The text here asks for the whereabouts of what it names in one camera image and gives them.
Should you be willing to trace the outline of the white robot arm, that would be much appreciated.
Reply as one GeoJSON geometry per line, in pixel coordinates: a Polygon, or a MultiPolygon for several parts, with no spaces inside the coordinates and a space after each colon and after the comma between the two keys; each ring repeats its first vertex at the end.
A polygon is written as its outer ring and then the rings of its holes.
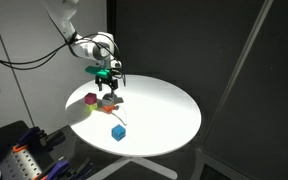
{"type": "Polygon", "coordinates": [[[86,72],[95,76],[95,83],[99,90],[102,85],[110,87],[110,95],[118,88],[115,76],[120,73],[122,63],[115,56],[117,50],[113,35],[106,32],[97,32],[81,36],[71,23],[71,18],[76,14],[79,0],[41,0],[48,16],[55,25],[71,53],[79,58],[88,59],[92,64],[86,72]]]}

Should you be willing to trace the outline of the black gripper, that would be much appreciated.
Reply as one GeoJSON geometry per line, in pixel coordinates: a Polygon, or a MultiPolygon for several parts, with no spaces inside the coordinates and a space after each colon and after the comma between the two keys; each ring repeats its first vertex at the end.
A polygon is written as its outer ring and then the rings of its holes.
{"type": "Polygon", "coordinates": [[[101,78],[99,76],[95,77],[95,84],[99,87],[99,91],[103,90],[102,85],[106,84],[110,87],[110,97],[114,98],[115,97],[115,93],[114,91],[118,88],[118,80],[117,79],[113,79],[112,77],[109,77],[107,79],[105,78],[101,78]]]}

